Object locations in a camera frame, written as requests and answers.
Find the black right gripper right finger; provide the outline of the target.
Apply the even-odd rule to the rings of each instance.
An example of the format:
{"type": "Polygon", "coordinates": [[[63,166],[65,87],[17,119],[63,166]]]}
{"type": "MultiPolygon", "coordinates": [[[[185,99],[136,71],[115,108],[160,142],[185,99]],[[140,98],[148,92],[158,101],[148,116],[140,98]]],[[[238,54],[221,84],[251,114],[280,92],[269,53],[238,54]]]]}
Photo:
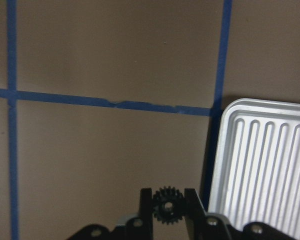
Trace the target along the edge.
{"type": "Polygon", "coordinates": [[[185,224],[190,240],[203,240],[203,226],[206,217],[205,209],[194,188],[184,189],[185,224]]]}

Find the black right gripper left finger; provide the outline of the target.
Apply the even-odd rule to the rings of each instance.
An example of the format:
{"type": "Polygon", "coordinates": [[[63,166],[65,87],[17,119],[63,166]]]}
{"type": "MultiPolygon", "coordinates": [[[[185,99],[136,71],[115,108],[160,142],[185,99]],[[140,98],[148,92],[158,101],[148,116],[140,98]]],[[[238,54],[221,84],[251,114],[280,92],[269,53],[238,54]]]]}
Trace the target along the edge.
{"type": "Polygon", "coordinates": [[[139,218],[142,220],[142,240],[153,239],[153,195],[151,188],[140,190],[139,218]]]}

